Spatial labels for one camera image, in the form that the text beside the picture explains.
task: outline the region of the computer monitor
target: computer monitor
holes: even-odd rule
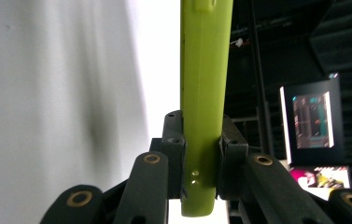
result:
[[[337,165],[344,162],[339,78],[280,88],[289,164]]]

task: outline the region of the lime green phone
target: lime green phone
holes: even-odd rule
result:
[[[181,2],[185,217],[207,216],[214,207],[231,22],[232,0]]]

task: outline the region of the black pole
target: black pole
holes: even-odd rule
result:
[[[248,31],[251,45],[252,62],[253,62],[253,72],[255,76],[255,82],[257,86],[258,94],[258,111],[260,117],[260,132],[261,132],[261,147],[262,152],[274,155],[273,152],[273,142],[272,142],[272,132],[270,124],[270,114],[269,109],[266,104],[265,99],[265,89],[263,85],[262,68],[260,65],[260,46],[258,43],[257,26],[255,22],[255,12],[253,0],[246,0],[247,4],[247,14],[248,14]]]

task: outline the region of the white curtain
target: white curtain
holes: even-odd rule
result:
[[[179,1],[0,0],[0,223],[105,191],[179,109]]]

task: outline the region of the white backdrop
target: white backdrop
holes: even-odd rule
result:
[[[0,223],[102,190],[179,109],[179,1],[0,0]]]

